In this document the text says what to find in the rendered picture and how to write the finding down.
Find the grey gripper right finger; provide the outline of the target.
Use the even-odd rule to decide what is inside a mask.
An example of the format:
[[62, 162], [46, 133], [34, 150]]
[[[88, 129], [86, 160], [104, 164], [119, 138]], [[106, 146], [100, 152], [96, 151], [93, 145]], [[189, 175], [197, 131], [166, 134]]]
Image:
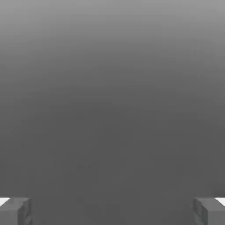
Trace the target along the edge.
[[225, 197], [196, 197], [192, 210], [196, 225], [225, 225]]

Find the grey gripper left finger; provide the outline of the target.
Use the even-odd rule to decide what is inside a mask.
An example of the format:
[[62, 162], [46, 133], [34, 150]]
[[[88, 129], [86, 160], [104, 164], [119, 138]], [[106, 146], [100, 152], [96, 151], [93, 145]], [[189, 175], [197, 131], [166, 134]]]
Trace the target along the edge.
[[33, 225], [32, 199], [0, 197], [0, 225]]

